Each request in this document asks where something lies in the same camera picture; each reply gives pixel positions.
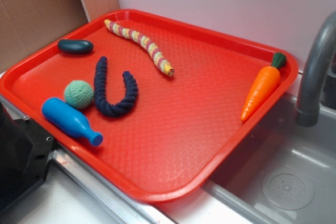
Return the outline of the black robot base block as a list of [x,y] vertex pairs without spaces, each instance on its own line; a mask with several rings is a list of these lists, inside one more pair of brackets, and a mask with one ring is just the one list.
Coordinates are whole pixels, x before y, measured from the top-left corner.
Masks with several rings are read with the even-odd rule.
[[41,186],[55,138],[30,117],[13,119],[1,104],[1,213]]

